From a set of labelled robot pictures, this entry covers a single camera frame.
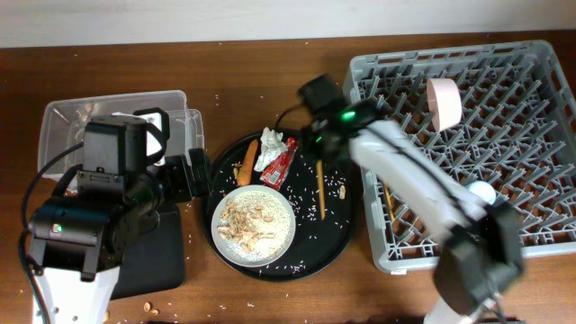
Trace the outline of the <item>wooden chopstick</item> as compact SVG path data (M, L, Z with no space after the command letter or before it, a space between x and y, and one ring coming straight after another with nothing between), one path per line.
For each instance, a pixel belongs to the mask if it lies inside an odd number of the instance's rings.
M392 195L391 195L391 191L388 187L387 184L383 184L383 190L384 190L384 197L386 200L386 206L388 209L388 214L391 220L391 223L394 223L395 221L395 216L394 216L394 212L393 212L393 203L392 203Z
M326 218L326 204L325 204L325 191L324 191L324 178L323 178L323 163L319 159L316 163L317 183L318 183L318 196L319 196L319 211L320 217L324 221Z

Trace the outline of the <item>white tissue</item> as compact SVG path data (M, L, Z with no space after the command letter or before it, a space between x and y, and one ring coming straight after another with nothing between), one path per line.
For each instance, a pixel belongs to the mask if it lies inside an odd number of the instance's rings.
M283 134L265 127L260 137L260 155L258 156L254 170L263 172L272 162L287 150L283 142Z

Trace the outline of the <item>orange carrot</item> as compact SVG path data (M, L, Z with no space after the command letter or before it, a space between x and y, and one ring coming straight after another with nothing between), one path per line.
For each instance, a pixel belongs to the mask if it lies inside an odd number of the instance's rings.
M253 139L249 143L243 164L238 171L238 177L237 177L238 186L246 186L250 184L258 146L259 142L257 139Z

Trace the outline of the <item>red snack wrapper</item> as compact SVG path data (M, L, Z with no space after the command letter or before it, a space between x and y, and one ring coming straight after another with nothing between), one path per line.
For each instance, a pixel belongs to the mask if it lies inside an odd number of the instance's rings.
M260 180L264 185L279 191L286 179L293 157L298 148L295 138L289 138L286 142L287 150L274 160L262 173Z

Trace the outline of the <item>light blue cup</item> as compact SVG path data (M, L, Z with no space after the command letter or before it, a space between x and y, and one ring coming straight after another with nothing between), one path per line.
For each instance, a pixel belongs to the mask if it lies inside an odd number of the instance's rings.
M486 203L494 204L496 202L497 194L495 189L487 182L474 181L469 183L466 188L481 197Z

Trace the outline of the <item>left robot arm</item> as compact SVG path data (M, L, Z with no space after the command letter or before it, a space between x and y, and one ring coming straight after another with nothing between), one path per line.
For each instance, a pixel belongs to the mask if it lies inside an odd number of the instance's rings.
M111 300L185 280L180 203L210 191L200 148L168 155L168 115L152 108L86 126L80 164L22 215L19 257L36 323L101 323Z

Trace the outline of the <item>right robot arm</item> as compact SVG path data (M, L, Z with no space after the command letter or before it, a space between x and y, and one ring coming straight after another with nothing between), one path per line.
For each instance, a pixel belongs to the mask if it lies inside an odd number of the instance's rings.
M387 120L374 99L350 104L332 79L297 91L312 120L302 145L317 158L349 158L385 182L420 217L440 246L433 281L440 295L426 323L474 323L487 313L507 322L501 295L524 273L517 211L489 204L457 183Z

